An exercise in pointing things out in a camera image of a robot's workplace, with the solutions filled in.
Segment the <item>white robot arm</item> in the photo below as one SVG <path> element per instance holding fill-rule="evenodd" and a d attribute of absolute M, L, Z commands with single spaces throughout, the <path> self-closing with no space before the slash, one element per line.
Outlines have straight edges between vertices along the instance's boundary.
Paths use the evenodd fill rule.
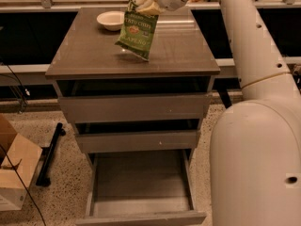
<path fill-rule="evenodd" d="M 136 0 L 141 13 L 189 0 Z M 301 94 L 252 0 L 218 0 L 243 100 L 210 143 L 213 226 L 301 226 Z"/>

